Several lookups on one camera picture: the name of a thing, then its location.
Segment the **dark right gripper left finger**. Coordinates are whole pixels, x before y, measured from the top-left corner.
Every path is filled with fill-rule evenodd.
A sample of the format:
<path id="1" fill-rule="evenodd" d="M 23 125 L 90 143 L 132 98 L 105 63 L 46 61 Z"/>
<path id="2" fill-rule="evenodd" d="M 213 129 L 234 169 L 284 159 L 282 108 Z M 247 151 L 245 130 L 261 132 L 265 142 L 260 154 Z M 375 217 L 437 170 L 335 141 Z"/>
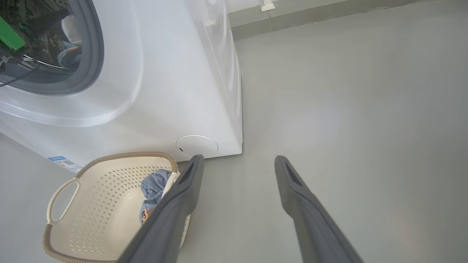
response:
<path id="1" fill-rule="evenodd" d="M 161 201 L 124 250 L 119 263 L 175 263 L 186 218 L 195 210 L 204 157 L 194 155 L 181 173 L 173 173 Z"/>

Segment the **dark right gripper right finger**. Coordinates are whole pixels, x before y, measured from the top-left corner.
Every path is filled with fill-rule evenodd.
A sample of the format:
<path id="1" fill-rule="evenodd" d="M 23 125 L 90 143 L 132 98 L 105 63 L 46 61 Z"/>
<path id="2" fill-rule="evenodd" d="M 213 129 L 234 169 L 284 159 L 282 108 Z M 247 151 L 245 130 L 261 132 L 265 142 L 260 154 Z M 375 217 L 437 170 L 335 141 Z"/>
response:
<path id="1" fill-rule="evenodd" d="M 333 218 L 285 156 L 274 162 L 282 207 L 293 219 L 304 263 L 362 263 Z"/>

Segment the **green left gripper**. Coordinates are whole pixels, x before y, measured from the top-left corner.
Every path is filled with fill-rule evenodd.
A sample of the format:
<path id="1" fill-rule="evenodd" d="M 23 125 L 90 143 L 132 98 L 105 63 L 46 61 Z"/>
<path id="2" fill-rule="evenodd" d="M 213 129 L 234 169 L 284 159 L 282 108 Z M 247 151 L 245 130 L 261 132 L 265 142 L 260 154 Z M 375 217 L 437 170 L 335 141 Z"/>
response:
<path id="1" fill-rule="evenodd" d="M 26 45 L 25 40 L 2 17 L 0 17 L 0 39 L 14 52 Z"/>

